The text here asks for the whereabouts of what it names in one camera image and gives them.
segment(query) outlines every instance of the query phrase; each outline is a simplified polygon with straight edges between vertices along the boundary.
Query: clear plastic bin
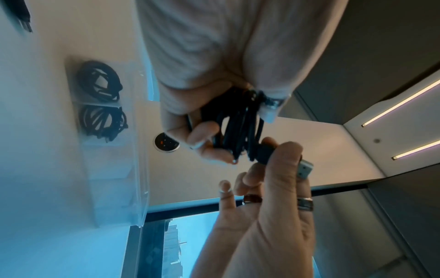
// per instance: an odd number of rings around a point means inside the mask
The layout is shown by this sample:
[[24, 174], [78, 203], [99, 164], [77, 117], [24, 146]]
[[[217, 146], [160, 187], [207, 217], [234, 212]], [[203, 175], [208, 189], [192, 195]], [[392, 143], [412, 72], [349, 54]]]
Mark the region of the clear plastic bin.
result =
[[[66, 75], [82, 146], [84, 167], [98, 226], [143, 226], [149, 202], [147, 154], [144, 128], [138, 128], [136, 102], [144, 101], [143, 90], [137, 89], [139, 71], [130, 63], [100, 61], [112, 67], [123, 86], [117, 102], [103, 103], [89, 96], [78, 85], [77, 71], [89, 60], [69, 57], [65, 61]], [[84, 105], [122, 107], [128, 128], [111, 142], [105, 138], [87, 136], [80, 125], [79, 113]]]

